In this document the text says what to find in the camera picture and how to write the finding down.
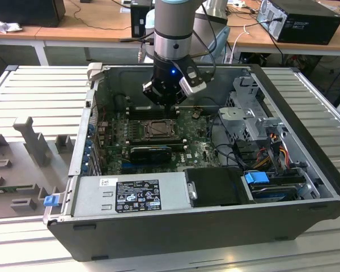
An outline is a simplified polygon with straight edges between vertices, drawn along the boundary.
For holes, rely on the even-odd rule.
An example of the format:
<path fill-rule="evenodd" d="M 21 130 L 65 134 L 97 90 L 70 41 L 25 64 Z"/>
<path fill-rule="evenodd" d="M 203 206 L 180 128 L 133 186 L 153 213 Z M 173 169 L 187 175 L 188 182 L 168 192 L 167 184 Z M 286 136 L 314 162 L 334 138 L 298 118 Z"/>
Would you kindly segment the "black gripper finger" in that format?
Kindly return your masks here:
<path fill-rule="evenodd" d="M 168 94 L 168 111 L 171 112 L 174 106 L 181 104 L 186 99 L 183 90 L 173 90 Z"/>
<path fill-rule="evenodd" d="M 150 99 L 155 105 L 162 106 L 165 113 L 169 113 L 169 102 L 167 100 L 167 96 L 165 94 L 158 92 L 152 85 L 152 81 L 145 83 L 142 86 L 143 86 L 142 93 L 148 99 Z"/>

